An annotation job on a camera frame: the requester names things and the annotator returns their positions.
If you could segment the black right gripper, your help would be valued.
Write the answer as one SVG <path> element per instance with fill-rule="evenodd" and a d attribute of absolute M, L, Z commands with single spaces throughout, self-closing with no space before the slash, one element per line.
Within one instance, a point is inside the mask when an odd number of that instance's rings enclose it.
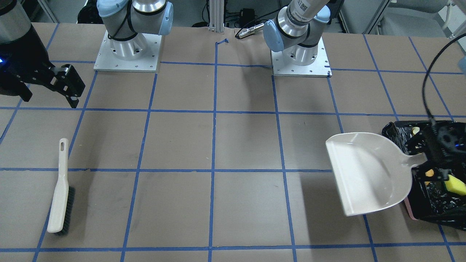
<path fill-rule="evenodd" d="M 85 83 L 73 65 L 54 67 L 35 28 L 17 40 L 2 43 L 1 60 L 1 95 L 29 102 L 33 93 L 26 84 L 37 84 L 58 92 L 71 108 L 77 108 Z"/>

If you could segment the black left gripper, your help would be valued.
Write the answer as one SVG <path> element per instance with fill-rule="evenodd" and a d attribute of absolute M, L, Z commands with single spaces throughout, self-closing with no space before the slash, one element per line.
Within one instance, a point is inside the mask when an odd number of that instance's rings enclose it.
<path fill-rule="evenodd" d="M 450 168 L 466 159 L 465 128 L 463 122 L 436 122 L 419 130 L 405 143 L 407 155 L 430 155 L 433 164 L 420 164 L 411 168 L 418 182 L 447 181 Z"/>

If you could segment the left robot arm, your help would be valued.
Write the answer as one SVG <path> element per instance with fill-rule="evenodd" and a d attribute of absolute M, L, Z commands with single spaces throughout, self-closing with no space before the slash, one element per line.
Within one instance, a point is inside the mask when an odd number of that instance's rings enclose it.
<path fill-rule="evenodd" d="M 318 55 L 316 48 L 328 23 L 331 12 L 326 0 L 292 0 L 282 7 L 273 20 L 264 25 L 264 39 L 272 52 L 292 49 L 291 63 L 308 66 Z M 413 167 L 424 181 L 446 181 L 441 170 L 453 169 L 465 162 L 465 124 L 436 121 L 426 99 L 426 83 L 438 58 L 465 34 L 449 41 L 433 58 L 422 83 L 422 102 L 428 117 L 427 125 L 406 143 L 409 156 L 424 154 L 426 160 Z"/>

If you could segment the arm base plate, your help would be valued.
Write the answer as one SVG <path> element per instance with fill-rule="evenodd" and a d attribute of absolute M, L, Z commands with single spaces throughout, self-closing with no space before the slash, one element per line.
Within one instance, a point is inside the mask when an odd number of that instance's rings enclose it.
<path fill-rule="evenodd" d="M 108 38 L 105 32 L 94 70 L 106 72 L 158 71 L 163 36 L 139 33 L 127 41 Z"/>
<path fill-rule="evenodd" d="M 270 51 L 274 76 L 330 78 L 331 66 L 323 37 L 311 48 L 299 45 L 280 52 Z"/>

